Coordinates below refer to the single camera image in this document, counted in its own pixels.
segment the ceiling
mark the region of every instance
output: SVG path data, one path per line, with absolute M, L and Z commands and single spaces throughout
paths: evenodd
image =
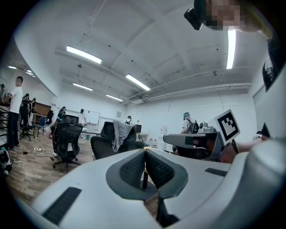
M 100 96 L 158 97 L 213 85 L 251 83 L 266 50 L 259 33 L 237 32 L 233 69 L 227 65 L 227 31 L 196 31 L 184 12 L 193 0 L 58 0 L 39 43 L 52 50 L 64 84 L 93 88 Z M 41 17 L 50 14 L 45 7 Z M 102 59 L 96 64 L 68 53 L 66 46 Z M 145 92 L 125 78 L 151 88 Z

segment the wooden floor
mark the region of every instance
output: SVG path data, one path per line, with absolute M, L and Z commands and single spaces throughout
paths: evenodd
M 79 139 L 80 153 L 77 156 L 78 163 L 84 164 L 93 161 L 93 151 L 91 149 L 90 140 Z M 32 151 L 34 148 L 42 147 L 41 153 Z M 37 197 L 49 185 L 63 177 L 65 172 L 65 164 L 56 165 L 53 169 L 52 165 L 58 159 L 53 157 L 52 140 L 45 136 L 39 136 L 29 141 L 28 138 L 20 140 L 20 147 L 15 147 L 9 151 L 10 158 L 22 163 L 14 164 L 12 171 L 6 181 L 11 192 L 17 198 L 22 199 L 27 204 L 31 204 L 33 199 Z M 69 164 L 68 171 L 75 169 L 77 165 Z M 157 213 L 157 195 L 150 198 L 145 206 L 149 212 L 156 216 Z

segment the power strip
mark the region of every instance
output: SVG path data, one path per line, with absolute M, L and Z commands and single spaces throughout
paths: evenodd
M 34 148 L 35 151 L 41 152 L 42 149 L 41 148 Z

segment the whiteboard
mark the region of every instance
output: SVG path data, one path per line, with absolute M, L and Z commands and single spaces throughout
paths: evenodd
M 84 110 L 84 112 L 87 123 L 98 125 L 100 113 L 90 110 Z

